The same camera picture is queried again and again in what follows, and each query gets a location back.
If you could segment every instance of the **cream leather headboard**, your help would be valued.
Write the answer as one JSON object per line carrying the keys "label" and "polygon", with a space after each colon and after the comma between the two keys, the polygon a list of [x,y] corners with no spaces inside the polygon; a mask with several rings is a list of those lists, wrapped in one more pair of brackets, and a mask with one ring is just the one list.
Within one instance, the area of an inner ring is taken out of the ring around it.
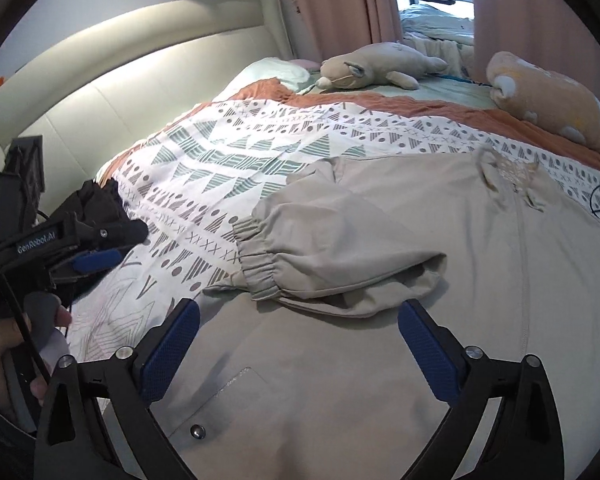
{"label": "cream leather headboard", "polygon": [[0,87],[0,169],[14,137],[42,134],[51,212],[117,152],[270,56],[293,57],[279,0],[181,0],[99,23]]}

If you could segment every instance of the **human hand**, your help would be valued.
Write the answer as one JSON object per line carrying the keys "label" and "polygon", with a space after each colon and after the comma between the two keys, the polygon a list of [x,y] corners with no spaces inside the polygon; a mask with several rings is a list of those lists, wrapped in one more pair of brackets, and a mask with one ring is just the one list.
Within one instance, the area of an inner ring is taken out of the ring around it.
{"label": "human hand", "polygon": [[[27,327],[31,330],[29,317],[24,315]],[[71,313],[65,309],[58,299],[58,312],[56,313],[56,326],[67,327],[71,323]],[[22,343],[22,334],[18,325],[13,319],[0,319],[0,412],[14,422],[15,417],[11,407],[11,399],[7,389],[4,369],[2,368],[2,355],[11,348]],[[46,383],[42,377],[38,377],[31,382],[31,393],[42,404],[46,394]]]}

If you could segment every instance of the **beige plush toy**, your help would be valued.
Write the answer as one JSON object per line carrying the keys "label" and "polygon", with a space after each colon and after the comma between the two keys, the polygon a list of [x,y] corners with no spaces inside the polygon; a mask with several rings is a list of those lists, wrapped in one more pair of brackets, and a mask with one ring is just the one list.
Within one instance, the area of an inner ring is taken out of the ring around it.
{"label": "beige plush toy", "polygon": [[325,90],[353,90],[392,83],[405,90],[416,90],[420,87],[418,79],[446,67],[446,61],[427,57],[410,46],[376,43],[325,61],[320,68],[322,77],[316,84]]}
{"label": "beige plush toy", "polygon": [[600,101],[584,85],[510,52],[494,54],[487,78],[498,108],[600,153]]}

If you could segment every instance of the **fabric fold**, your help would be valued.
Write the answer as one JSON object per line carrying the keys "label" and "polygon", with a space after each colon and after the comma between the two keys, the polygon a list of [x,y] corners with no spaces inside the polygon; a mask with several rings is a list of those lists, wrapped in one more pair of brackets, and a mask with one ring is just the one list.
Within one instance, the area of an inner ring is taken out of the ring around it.
{"label": "fabric fold", "polygon": [[210,290],[244,287],[255,301],[369,317],[435,288],[446,256],[339,186],[338,160],[312,164],[234,224],[241,270]]}

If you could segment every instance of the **blue gripper pad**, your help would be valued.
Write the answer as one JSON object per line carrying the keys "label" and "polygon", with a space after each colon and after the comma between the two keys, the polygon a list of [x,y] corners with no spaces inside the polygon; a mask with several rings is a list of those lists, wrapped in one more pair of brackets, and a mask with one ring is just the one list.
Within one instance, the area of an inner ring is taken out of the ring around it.
{"label": "blue gripper pad", "polygon": [[72,261],[75,272],[80,274],[91,274],[100,270],[112,269],[122,261],[122,254],[117,249],[108,251],[97,251],[95,253],[77,256]]}
{"label": "blue gripper pad", "polygon": [[198,304],[180,300],[164,323],[149,330],[138,343],[134,379],[147,405],[164,397],[199,328]]}
{"label": "blue gripper pad", "polygon": [[433,332],[441,327],[435,325],[419,303],[414,306],[405,301],[398,312],[398,329],[436,399],[454,406],[460,396],[459,376],[462,370],[458,370]]}

